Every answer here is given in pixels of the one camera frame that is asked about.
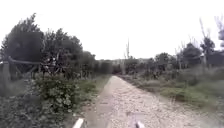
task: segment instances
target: gravel road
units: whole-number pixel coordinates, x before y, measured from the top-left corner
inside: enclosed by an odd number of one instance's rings
[[[178,103],[135,88],[112,76],[85,113],[87,128],[223,128],[206,113],[193,112]]]

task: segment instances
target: bush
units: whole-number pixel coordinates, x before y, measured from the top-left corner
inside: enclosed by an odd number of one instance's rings
[[[95,85],[84,81],[71,81],[61,77],[46,77],[36,82],[39,88],[43,107],[51,112],[72,112],[83,101],[88,100],[87,94]]]

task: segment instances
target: vegetation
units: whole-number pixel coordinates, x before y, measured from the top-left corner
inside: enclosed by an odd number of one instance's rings
[[[96,60],[94,54],[83,50],[76,36],[61,28],[42,32],[35,24],[35,14],[12,28],[2,42],[0,55],[10,62],[11,80],[21,80],[21,74],[36,74],[22,93],[14,98],[0,97],[2,127],[65,127],[66,116],[91,101],[103,79],[108,79],[105,75],[112,72],[111,61]],[[26,63],[14,63],[10,58]],[[24,82],[17,84],[17,88],[21,86]]]
[[[126,73],[120,71],[119,75],[138,88],[175,101],[197,108],[220,108],[224,101],[224,54],[214,49],[209,34],[203,35],[200,47],[190,40],[176,55],[163,52],[149,59],[126,58]]]

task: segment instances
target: overcast sky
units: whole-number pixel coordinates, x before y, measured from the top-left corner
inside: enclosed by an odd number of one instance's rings
[[[223,5],[224,0],[1,0],[0,40],[37,13],[42,31],[63,28],[97,59],[123,58],[128,38],[136,58],[175,54],[181,41],[201,40],[200,17],[219,47],[214,16],[223,14]]]

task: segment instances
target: fence post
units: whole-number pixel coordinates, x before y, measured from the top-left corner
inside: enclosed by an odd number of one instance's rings
[[[10,93],[9,84],[10,84],[10,72],[9,72],[9,63],[3,62],[2,74],[1,74],[1,84],[0,84],[0,95],[6,96]]]

